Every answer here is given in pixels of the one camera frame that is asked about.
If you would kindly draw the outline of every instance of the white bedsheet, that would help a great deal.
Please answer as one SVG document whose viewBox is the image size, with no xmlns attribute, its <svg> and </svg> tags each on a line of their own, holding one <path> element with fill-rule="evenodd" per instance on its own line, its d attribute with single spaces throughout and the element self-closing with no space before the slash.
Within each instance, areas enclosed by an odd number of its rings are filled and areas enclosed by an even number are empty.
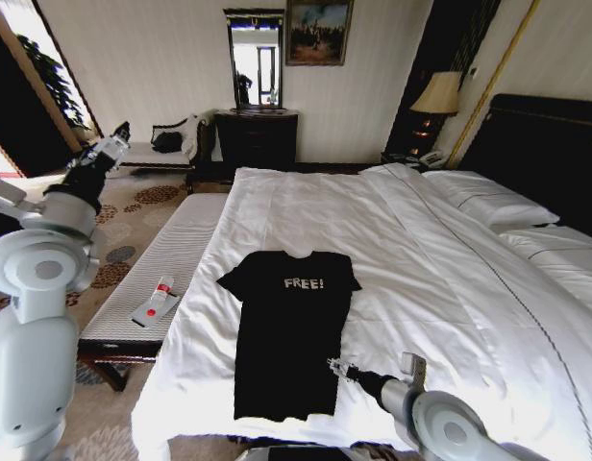
<svg viewBox="0 0 592 461">
<path fill-rule="evenodd" d="M 179 434 L 407 448 L 389 414 L 342 381 L 333 417 L 233 419 L 240 302 L 215 281 L 250 252 L 278 249 L 352 258 L 363 289 L 343 358 L 399 376 L 400 353 L 419 353 L 427 388 L 466 400 L 496 440 L 592 459 L 592 312 L 400 165 L 360 176 L 238 170 L 133 412 L 140 459 L 165 455 Z"/>
</svg>

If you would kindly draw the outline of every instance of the headboard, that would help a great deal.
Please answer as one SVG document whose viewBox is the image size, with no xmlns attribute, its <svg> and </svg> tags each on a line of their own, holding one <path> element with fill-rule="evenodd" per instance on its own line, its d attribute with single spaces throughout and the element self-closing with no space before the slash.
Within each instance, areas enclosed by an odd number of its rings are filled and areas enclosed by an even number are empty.
<svg viewBox="0 0 592 461">
<path fill-rule="evenodd" d="M 592 101 L 498 94 L 458 168 L 592 236 Z"/>
</svg>

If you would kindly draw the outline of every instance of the mirror frame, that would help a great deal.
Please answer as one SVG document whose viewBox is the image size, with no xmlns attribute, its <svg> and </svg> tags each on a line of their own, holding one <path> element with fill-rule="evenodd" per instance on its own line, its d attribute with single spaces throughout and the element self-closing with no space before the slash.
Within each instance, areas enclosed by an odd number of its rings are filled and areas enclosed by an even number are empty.
<svg viewBox="0 0 592 461">
<path fill-rule="evenodd" d="M 284 17 L 285 10 L 272 10 L 266 8 L 248 8 L 248 9 L 226 9 L 223 11 L 226 14 L 226 22 L 228 23 L 228 42 L 230 46 L 230 64 L 232 66 L 232 83 L 234 86 L 234 100 L 236 101 L 236 108 L 248 110 L 277 110 L 283 109 L 283 76 L 284 76 Z M 277 105 L 264 106 L 262 104 L 241 104 L 238 98 L 238 82 L 236 81 L 236 62 L 234 60 L 234 42 L 232 39 L 232 22 L 233 17 L 278 17 L 278 40 L 277 47 L 279 48 L 279 76 L 278 85 L 279 91 L 277 94 Z"/>
</svg>

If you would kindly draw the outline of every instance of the telephone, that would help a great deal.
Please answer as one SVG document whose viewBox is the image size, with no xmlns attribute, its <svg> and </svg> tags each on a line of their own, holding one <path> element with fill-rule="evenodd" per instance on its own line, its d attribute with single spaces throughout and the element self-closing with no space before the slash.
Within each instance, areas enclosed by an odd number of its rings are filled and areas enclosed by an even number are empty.
<svg viewBox="0 0 592 461">
<path fill-rule="evenodd" d="M 420 163 L 429 168 L 441 168 L 446 162 L 446 156 L 443 151 L 432 151 L 420 157 Z"/>
</svg>

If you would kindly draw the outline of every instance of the painting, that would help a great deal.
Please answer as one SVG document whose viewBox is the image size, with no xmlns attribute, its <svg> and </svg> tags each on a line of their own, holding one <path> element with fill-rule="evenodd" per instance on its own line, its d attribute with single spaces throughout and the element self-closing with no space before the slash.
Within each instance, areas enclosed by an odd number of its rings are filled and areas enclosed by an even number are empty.
<svg viewBox="0 0 592 461">
<path fill-rule="evenodd" d="M 343 65 L 354 0 L 288 0 L 287 65 Z"/>
</svg>

